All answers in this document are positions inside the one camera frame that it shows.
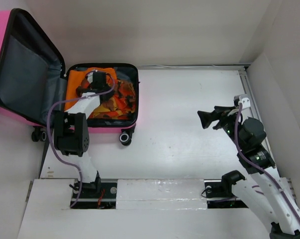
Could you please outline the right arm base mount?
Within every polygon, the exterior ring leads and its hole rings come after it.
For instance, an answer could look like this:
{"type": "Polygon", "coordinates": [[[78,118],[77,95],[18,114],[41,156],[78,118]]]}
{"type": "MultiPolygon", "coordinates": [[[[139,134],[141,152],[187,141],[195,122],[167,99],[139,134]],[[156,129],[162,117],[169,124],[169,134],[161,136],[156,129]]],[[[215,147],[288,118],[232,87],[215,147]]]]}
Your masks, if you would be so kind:
{"type": "Polygon", "coordinates": [[[206,199],[208,209],[248,208],[238,197],[224,189],[220,180],[204,181],[201,197],[206,199]]]}

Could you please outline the orange cloth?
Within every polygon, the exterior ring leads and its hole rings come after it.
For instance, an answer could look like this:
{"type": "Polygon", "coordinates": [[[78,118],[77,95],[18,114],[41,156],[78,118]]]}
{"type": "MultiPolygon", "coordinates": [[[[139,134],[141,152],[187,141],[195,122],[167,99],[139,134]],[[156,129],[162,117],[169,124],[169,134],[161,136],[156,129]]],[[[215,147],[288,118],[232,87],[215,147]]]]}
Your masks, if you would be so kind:
{"type": "Polygon", "coordinates": [[[98,70],[106,72],[111,75],[111,77],[116,81],[117,75],[113,68],[98,68],[90,67],[86,70],[71,70],[68,77],[67,91],[66,91],[66,100],[78,98],[79,96],[76,93],[76,88],[81,85],[82,80],[85,78],[86,74],[90,71],[98,70]]]}

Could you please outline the orange camouflage shorts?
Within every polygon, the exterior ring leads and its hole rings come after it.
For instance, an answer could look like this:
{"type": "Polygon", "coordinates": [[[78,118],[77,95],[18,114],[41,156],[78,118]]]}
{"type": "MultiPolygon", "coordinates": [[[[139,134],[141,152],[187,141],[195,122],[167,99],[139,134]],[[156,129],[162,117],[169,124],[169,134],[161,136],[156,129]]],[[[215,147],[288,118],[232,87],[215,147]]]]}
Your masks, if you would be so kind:
{"type": "Polygon", "coordinates": [[[101,105],[90,114],[89,119],[130,120],[136,111],[134,86],[127,80],[114,77],[114,93],[100,96],[101,105]]]}

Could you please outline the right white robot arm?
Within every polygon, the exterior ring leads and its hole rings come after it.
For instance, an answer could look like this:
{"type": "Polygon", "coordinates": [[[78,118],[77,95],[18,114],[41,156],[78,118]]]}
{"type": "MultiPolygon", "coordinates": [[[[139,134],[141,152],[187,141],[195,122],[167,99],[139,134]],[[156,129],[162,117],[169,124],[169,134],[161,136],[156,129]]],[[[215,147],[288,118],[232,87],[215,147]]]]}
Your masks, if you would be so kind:
{"type": "Polygon", "coordinates": [[[244,106],[214,107],[212,112],[199,111],[203,129],[212,122],[222,129],[237,149],[237,158],[252,178],[238,170],[224,174],[221,181],[206,183],[205,198],[238,198],[262,222],[272,239],[300,239],[300,209],[288,185],[280,177],[274,160],[263,147],[266,138],[263,124],[255,118],[241,120],[244,106]]]}

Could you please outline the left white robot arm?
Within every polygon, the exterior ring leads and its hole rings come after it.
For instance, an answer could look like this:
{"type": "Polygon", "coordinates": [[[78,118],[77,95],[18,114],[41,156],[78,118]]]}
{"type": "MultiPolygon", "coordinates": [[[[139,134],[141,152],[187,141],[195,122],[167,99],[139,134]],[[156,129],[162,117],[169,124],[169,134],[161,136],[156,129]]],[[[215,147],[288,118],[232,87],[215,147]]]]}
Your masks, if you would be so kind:
{"type": "Polygon", "coordinates": [[[115,80],[110,73],[97,69],[88,71],[76,88],[76,96],[65,100],[65,103],[73,105],[54,116],[54,149],[65,157],[65,164],[78,170],[78,184],[74,189],[93,198],[101,193],[101,179],[88,154],[90,135],[87,119],[101,105],[100,96],[111,97],[114,85],[115,80]]]}

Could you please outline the pink hard-shell suitcase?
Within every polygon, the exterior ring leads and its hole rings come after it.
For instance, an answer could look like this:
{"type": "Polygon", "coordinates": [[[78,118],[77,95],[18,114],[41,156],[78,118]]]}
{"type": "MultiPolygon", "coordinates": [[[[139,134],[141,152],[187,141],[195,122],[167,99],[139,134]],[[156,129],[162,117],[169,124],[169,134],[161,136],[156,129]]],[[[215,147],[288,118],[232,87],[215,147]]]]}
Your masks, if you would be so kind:
{"type": "Polygon", "coordinates": [[[133,84],[136,111],[132,119],[87,119],[90,132],[118,133],[122,145],[130,145],[139,108],[139,77],[127,63],[80,63],[67,68],[62,54],[26,10],[0,11],[0,113],[33,126],[34,142],[47,139],[52,110],[65,111],[68,75],[90,67],[113,68],[117,79],[133,84]]]}

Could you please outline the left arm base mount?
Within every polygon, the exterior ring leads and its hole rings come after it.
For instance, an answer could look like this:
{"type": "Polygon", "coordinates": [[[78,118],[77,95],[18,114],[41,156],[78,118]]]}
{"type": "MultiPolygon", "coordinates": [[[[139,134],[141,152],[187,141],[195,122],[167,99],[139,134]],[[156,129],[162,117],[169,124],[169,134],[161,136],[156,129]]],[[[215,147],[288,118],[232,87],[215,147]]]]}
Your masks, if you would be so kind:
{"type": "Polygon", "coordinates": [[[117,181],[101,182],[100,192],[83,189],[71,209],[116,209],[117,181]]]}

